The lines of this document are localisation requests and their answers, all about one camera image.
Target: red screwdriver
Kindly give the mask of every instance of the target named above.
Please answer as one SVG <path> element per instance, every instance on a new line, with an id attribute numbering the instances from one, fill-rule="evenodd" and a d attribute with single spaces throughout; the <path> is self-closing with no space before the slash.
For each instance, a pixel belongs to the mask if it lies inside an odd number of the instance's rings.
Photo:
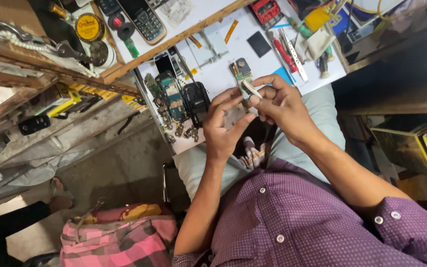
<path id="1" fill-rule="evenodd" d="M 289 68 L 291 69 L 291 72 L 298 71 L 298 67 L 293 63 L 293 60 L 286 53 L 286 51 L 284 51 L 283 46 L 281 45 L 281 42 L 273 37 L 273 44 L 274 46 L 276 46 L 276 49 L 278 49 L 279 53 L 281 54 L 281 57 L 284 59 L 286 64 L 288 64 Z"/>

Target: polka dot shirt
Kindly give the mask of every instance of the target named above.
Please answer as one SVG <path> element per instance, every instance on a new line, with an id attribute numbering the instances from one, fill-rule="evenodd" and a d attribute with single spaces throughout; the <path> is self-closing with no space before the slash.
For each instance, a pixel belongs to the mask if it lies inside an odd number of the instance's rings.
<path id="1" fill-rule="evenodd" d="M 282 160 L 255 169 L 222 197 L 211 249 L 173 266 L 427 266 L 418 204 L 386 197 L 364 221 L 317 182 Z"/>

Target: yellow tin lid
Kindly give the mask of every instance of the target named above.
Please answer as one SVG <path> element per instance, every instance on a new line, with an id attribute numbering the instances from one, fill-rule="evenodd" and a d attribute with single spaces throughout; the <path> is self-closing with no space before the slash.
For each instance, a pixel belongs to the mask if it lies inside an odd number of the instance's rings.
<path id="1" fill-rule="evenodd" d="M 78 17 L 75 24 L 75 31 L 82 41 L 91 43 L 103 39 L 105 25 L 97 15 L 85 13 Z"/>

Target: phone screen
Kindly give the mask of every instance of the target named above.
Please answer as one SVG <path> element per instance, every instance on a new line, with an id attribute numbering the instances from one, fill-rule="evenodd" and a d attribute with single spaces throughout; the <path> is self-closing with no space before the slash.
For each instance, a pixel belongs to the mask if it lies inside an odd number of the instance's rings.
<path id="1" fill-rule="evenodd" d="M 174 68 L 172 67 L 172 62 L 170 57 L 166 54 L 162 58 L 158 58 L 154 61 L 156 63 L 157 70 L 159 74 L 165 72 L 166 70 L 171 71 L 172 75 L 176 76 Z"/>
<path id="2" fill-rule="evenodd" d="M 118 0 L 126 14 L 132 19 L 136 19 L 142 11 L 149 9 L 145 0 Z"/>

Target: pink checkered cloth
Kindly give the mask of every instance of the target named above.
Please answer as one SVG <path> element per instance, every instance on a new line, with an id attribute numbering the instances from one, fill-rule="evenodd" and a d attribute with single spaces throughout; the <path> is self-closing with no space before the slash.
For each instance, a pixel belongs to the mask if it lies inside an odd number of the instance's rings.
<path id="1" fill-rule="evenodd" d="M 60 252 L 62 267 L 171 266 L 166 246 L 177 235 L 172 215 L 131 222 L 65 224 Z"/>

